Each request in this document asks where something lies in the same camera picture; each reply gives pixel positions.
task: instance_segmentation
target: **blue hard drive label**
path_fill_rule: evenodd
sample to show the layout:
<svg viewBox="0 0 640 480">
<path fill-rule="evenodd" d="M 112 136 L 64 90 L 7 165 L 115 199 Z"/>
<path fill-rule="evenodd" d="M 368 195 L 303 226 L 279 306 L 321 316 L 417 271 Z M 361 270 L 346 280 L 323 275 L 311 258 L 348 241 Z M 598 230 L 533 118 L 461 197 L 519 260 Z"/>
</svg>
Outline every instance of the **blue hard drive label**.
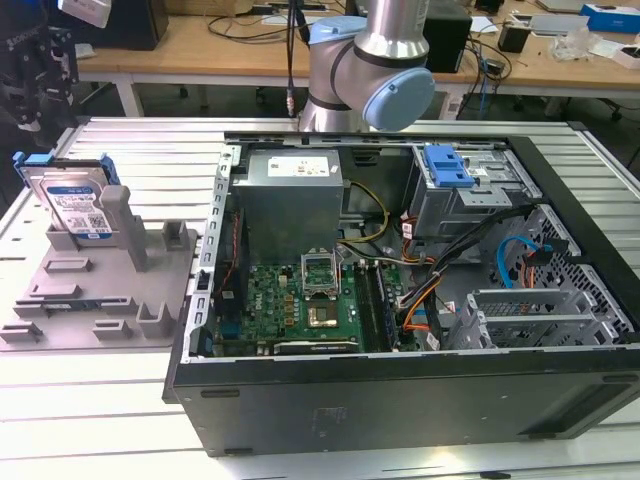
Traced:
<svg viewBox="0 0 640 480">
<path fill-rule="evenodd" d="M 69 233 L 88 240 L 111 237 L 113 230 L 104 212 L 96 207 L 97 196 L 91 187 L 47 187 L 47 193 Z"/>
</svg>

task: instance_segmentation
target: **green circuit board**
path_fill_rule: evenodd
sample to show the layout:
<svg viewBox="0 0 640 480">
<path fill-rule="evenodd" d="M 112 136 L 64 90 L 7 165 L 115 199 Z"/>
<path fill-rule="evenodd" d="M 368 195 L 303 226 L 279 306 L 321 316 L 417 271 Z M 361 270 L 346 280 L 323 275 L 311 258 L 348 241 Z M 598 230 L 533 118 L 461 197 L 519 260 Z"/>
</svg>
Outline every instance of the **green circuit board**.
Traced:
<svg viewBox="0 0 640 480">
<path fill-rule="evenodd" d="M 306 299 L 300 265 L 252 267 L 239 340 L 273 343 L 331 339 L 358 343 L 359 351 L 364 351 L 354 265 L 344 264 L 339 271 L 341 291 L 335 300 Z M 321 269 L 309 270 L 312 284 L 327 283 L 330 278 L 332 275 Z M 383 278 L 386 295 L 395 301 L 402 293 L 399 272 L 395 267 L 385 268 Z"/>
</svg>

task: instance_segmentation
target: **cardboard box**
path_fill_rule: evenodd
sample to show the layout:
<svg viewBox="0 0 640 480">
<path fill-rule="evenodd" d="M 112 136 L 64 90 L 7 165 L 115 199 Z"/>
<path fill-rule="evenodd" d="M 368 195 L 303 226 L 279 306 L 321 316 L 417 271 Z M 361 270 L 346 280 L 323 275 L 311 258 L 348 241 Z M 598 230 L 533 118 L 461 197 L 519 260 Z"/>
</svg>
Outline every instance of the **cardboard box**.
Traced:
<svg viewBox="0 0 640 480">
<path fill-rule="evenodd" d="M 601 7 L 586 4 L 580 15 L 589 17 L 587 27 L 594 32 L 640 32 L 640 10 L 633 7 Z"/>
<path fill-rule="evenodd" d="M 627 45 L 618 50 L 611 59 L 626 68 L 640 69 L 640 45 Z"/>
<path fill-rule="evenodd" d="M 171 15 L 207 15 L 235 17 L 247 13 L 254 0 L 165 0 Z"/>
</svg>

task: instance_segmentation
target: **open computer tower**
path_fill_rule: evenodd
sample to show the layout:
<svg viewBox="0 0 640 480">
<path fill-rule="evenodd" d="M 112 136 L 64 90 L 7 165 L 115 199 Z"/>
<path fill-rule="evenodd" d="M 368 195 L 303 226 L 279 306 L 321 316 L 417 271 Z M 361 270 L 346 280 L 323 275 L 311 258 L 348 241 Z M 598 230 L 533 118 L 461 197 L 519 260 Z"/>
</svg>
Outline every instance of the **open computer tower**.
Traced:
<svg viewBox="0 0 640 480">
<path fill-rule="evenodd" d="M 227 134 L 168 385 L 211 456 L 564 439 L 640 394 L 640 281 L 535 146 Z"/>
</svg>

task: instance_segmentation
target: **slotted aluminum work surface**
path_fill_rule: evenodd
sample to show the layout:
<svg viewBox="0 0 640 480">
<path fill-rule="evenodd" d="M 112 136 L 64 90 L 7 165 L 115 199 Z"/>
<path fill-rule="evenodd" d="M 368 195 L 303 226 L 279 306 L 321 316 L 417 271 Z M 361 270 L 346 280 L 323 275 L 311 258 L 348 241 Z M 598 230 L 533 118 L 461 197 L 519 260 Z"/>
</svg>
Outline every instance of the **slotted aluminum work surface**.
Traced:
<svg viewBox="0 0 640 480">
<path fill-rule="evenodd" d="M 59 154 L 109 153 L 147 228 L 177 218 L 202 235 L 225 130 L 293 131 L 293 124 L 94 119 L 65 135 Z M 640 272 L 636 186 L 588 134 L 562 123 L 423 122 L 410 131 L 529 136 Z M 12 318 L 13 299 L 47 248 L 48 223 L 28 191 L 0 221 L 0 323 Z M 160 399 L 168 362 L 166 351 L 0 356 L 0 478 L 477 479 L 488 471 L 514 479 L 638 478 L 640 402 L 571 441 L 213 460 L 182 408 Z M 433 407 L 434 414 L 446 408 Z"/>
</svg>

